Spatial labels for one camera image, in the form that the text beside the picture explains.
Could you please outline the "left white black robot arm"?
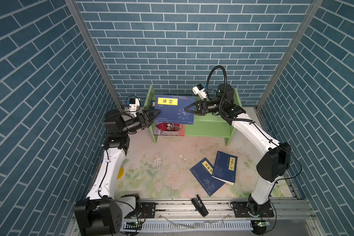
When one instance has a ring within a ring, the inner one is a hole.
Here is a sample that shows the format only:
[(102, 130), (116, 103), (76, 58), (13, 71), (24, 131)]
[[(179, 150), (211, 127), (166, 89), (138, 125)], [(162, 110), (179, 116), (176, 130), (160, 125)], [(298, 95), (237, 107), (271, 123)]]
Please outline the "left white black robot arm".
[(83, 236), (135, 236), (145, 222), (145, 211), (138, 194), (115, 199), (114, 183), (126, 158), (130, 135), (150, 127), (160, 112), (143, 110), (134, 116), (111, 110), (105, 114), (106, 137), (103, 158), (96, 179), (85, 197), (77, 201), (74, 214)]

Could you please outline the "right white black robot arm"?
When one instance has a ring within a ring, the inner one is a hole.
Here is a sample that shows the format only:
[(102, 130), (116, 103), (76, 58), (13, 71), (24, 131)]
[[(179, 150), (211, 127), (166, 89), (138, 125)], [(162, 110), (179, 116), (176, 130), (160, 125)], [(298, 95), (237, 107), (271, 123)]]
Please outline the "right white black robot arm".
[(291, 146), (281, 143), (263, 131), (246, 113), (235, 103), (235, 91), (227, 83), (227, 73), (223, 66), (215, 66), (209, 73), (221, 69), (224, 82), (218, 86), (215, 97), (208, 94), (208, 85), (198, 84), (192, 91), (200, 100), (185, 107), (185, 111), (198, 116), (209, 113), (218, 113), (234, 129), (241, 132), (259, 151), (256, 166), (259, 175), (254, 190), (248, 197), (248, 212), (253, 217), (261, 216), (271, 206), (270, 197), (276, 184), (284, 179), (284, 174), (290, 167), (292, 155)]

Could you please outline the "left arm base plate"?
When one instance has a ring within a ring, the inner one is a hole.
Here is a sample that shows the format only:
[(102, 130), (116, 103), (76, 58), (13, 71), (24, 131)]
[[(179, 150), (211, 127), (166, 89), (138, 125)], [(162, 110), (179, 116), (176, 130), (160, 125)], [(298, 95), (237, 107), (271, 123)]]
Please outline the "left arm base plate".
[(156, 203), (155, 202), (142, 202), (138, 217), (140, 219), (155, 218)]

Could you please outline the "red Hamlet picture book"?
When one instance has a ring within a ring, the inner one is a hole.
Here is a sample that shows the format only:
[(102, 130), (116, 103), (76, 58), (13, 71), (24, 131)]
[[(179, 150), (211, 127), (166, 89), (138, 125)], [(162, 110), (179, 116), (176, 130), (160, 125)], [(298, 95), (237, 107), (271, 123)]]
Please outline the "red Hamlet picture book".
[(157, 123), (153, 134), (158, 136), (185, 136), (185, 124)]

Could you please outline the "blue book yellow label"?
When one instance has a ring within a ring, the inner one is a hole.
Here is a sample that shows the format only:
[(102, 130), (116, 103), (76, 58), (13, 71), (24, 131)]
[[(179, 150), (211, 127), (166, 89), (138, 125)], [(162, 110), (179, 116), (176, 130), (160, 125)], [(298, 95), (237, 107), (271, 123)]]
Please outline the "blue book yellow label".
[(237, 162), (237, 156), (218, 151), (212, 177), (229, 185), (234, 185), (236, 182)]

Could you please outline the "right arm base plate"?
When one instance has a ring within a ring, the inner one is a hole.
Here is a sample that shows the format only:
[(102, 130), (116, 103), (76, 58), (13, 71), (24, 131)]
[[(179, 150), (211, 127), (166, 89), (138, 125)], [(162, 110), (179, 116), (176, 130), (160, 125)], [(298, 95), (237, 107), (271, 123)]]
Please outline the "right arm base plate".
[(270, 201), (263, 205), (258, 205), (256, 202), (230, 202), (230, 207), (234, 211), (236, 218), (260, 218), (260, 217), (274, 217), (273, 207)]

